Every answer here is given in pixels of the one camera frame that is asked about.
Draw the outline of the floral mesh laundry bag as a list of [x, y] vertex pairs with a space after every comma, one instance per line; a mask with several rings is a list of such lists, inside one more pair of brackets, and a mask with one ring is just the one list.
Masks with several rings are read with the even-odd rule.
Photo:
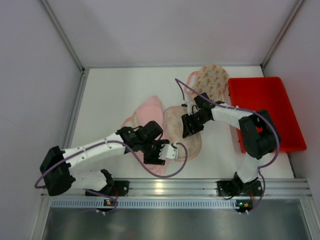
[[224, 101], [224, 91], [228, 86], [229, 78], [222, 66], [210, 64], [192, 72], [186, 85], [200, 94], [206, 93], [213, 102]]

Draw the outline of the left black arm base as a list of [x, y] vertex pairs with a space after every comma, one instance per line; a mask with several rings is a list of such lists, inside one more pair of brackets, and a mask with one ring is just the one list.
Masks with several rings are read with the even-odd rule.
[[97, 193], [109, 197], [124, 197], [129, 192], [129, 184], [127, 180], [112, 180]]

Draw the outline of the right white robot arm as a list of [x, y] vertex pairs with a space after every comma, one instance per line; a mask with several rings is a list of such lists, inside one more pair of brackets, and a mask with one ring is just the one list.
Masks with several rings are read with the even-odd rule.
[[269, 112], [253, 111], [230, 106], [223, 101], [213, 102], [206, 93], [194, 98], [196, 112], [182, 115], [182, 137], [188, 138], [204, 130], [209, 121], [226, 123], [241, 132], [245, 158], [233, 179], [241, 184], [252, 183], [262, 167], [260, 159], [272, 152], [279, 153], [281, 137]]

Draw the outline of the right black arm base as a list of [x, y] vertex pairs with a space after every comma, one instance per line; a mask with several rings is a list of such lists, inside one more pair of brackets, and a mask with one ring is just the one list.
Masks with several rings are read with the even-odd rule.
[[228, 197], [260, 197], [263, 187], [259, 180], [243, 183], [241, 180], [220, 180], [217, 182], [218, 195]]

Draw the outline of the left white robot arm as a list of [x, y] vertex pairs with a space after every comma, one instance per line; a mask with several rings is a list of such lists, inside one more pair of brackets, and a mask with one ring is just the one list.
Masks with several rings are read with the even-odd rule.
[[111, 174], [101, 169], [90, 171], [90, 165], [107, 158], [141, 152], [142, 166], [163, 166], [168, 159], [176, 159], [178, 150], [167, 139], [154, 120], [144, 126], [124, 126], [110, 136], [76, 148], [48, 150], [40, 172], [44, 188], [50, 196], [59, 196], [70, 189], [89, 189], [106, 194], [114, 181]]

